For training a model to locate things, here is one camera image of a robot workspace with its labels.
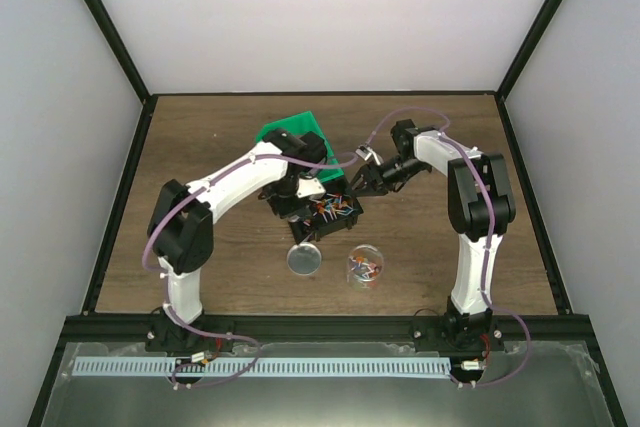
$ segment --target black tray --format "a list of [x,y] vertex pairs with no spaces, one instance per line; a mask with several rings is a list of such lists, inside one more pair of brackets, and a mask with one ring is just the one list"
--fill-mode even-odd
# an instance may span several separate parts
[[[353,195],[353,191],[351,190],[351,187],[349,187],[349,182],[344,175],[330,180],[323,185],[327,194],[346,195],[350,197],[353,212],[344,216],[338,215],[336,219],[330,218],[326,215],[326,221],[322,216],[316,215],[310,219],[300,219],[298,222],[289,222],[289,227],[291,228],[296,244],[299,244],[305,239],[307,241],[319,241],[322,237],[332,234],[333,232],[337,232],[342,229],[351,229],[358,222],[358,216],[364,213],[360,202],[358,202],[358,199]],[[305,225],[303,223],[304,220],[310,221],[311,225]]]

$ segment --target clear plastic cup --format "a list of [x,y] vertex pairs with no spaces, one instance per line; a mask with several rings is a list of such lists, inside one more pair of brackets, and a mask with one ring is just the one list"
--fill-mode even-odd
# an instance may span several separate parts
[[347,258],[347,282],[356,290],[376,287],[383,270],[384,257],[373,245],[359,245]]

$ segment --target wooden table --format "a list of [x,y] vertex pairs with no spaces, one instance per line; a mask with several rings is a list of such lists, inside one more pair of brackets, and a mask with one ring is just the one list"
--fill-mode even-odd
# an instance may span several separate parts
[[[161,186],[201,178],[246,153],[268,122],[310,110],[335,152],[352,151],[388,112],[402,106],[439,109],[452,121],[449,135],[467,146],[502,152],[508,160],[518,213],[500,247],[493,299],[524,314],[554,314],[551,291],[507,141],[491,96],[185,96],[159,99],[98,301],[99,312],[146,312],[163,300],[162,283],[140,266],[146,228]],[[417,125],[439,123],[414,112]],[[394,153],[388,134],[376,138],[383,156]],[[347,169],[351,178],[357,167]],[[201,297],[208,313],[412,314],[442,312],[455,282],[458,236],[447,215],[446,179],[421,173],[398,194],[360,199],[365,213],[351,231],[317,245],[323,263],[301,277],[286,265],[293,245],[287,223],[257,193],[215,226],[215,250],[202,268]],[[379,287],[357,292],[346,283],[346,258],[358,244],[378,247],[386,266]]]

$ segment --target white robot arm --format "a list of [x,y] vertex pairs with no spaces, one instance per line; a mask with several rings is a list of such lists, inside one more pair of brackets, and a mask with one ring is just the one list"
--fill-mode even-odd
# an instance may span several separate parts
[[[374,157],[374,160],[358,171],[351,185],[358,196],[377,196],[398,192],[411,177],[423,170],[435,168],[447,177],[449,219],[460,243],[456,283],[445,315],[451,327],[451,338],[455,340],[475,335],[478,330],[486,331],[491,321],[489,305],[482,295],[489,215],[471,171],[458,150],[441,140],[442,135],[434,127],[418,129],[411,120],[397,122],[391,129],[391,136],[398,155],[381,162],[379,156],[371,155],[373,151],[369,146],[361,146],[359,153],[365,158]],[[485,154],[475,147],[460,147],[485,182],[496,215],[484,275],[484,294],[490,300],[493,264],[507,225],[515,218],[515,204],[503,156]]]
[[270,137],[271,141],[258,142],[245,155],[211,175],[186,185],[172,180],[160,192],[149,225],[149,235],[180,200],[204,189],[188,205],[185,215],[176,216],[170,221],[154,245],[160,266],[166,271],[161,275],[168,276],[169,304],[186,323],[192,323],[202,313],[200,268],[213,252],[213,225],[227,210],[258,189],[283,179],[285,185],[282,188],[290,189],[291,197],[295,195],[290,202],[293,208],[296,205],[299,207],[299,203],[305,199],[322,197],[325,193],[318,179],[301,177],[299,174],[304,169],[297,166],[292,168],[284,159],[256,160],[262,154],[286,154],[308,162],[320,162],[326,156],[322,139],[317,142],[318,139],[307,137],[307,141],[315,141],[310,144],[282,130],[277,130],[276,135]]

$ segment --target green box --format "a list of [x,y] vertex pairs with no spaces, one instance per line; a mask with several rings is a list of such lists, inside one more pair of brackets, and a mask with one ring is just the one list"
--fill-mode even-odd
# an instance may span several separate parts
[[[256,142],[261,141],[269,131],[277,128],[285,129],[293,135],[304,135],[307,132],[314,132],[315,134],[318,134],[324,139],[324,143],[327,146],[327,157],[331,159],[327,163],[338,163],[335,158],[332,158],[335,155],[333,153],[333,149],[331,148],[331,145],[329,145],[329,141],[318,125],[318,121],[311,112],[302,112],[301,114],[292,115],[291,117],[287,117],[286,119],[276,120],[275,122],[271,122],[265,125],[260,133],[256,136]],[[337,179],[338,177],[341,177],[343,175],[344,172],[342,169],[321,170],[318,173],[318,180],[320,180],[320,182],[324,184],[325,182]]]

